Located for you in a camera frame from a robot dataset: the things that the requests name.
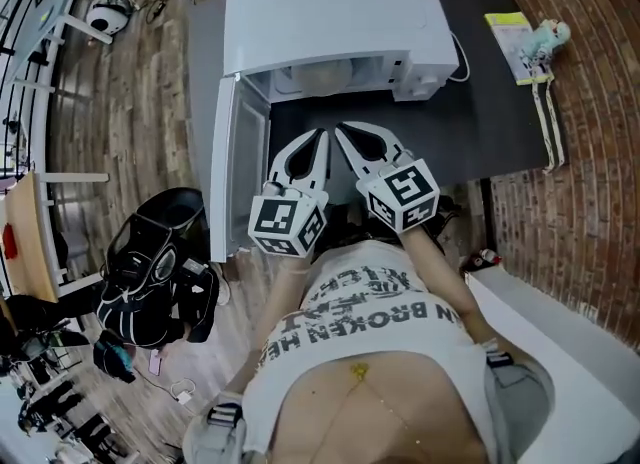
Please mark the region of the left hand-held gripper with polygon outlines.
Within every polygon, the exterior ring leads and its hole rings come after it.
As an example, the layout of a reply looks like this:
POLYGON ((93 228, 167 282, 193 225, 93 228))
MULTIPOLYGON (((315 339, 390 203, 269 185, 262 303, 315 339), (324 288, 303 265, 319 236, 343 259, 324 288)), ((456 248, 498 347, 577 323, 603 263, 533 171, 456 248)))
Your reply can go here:
POLYGON ((253 198, 248 235, 264 253, 307 257, 326 227, 323 191, 330 139, 323 129, 292 140, 274 158, 263 192, 253 198))

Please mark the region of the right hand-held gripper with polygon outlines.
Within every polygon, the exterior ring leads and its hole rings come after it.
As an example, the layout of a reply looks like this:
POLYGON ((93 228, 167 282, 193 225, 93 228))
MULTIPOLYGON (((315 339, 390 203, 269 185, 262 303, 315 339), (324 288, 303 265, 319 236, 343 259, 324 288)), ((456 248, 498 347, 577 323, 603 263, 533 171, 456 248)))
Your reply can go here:
POLYGON ((359 179, 356 188, 367 209, 387 227, 401 234, 436 214, 440 188, 425 160, 390 165, 405 151, 392 131, 366 122, 343 122, 336 126, 335 136, 359 179))

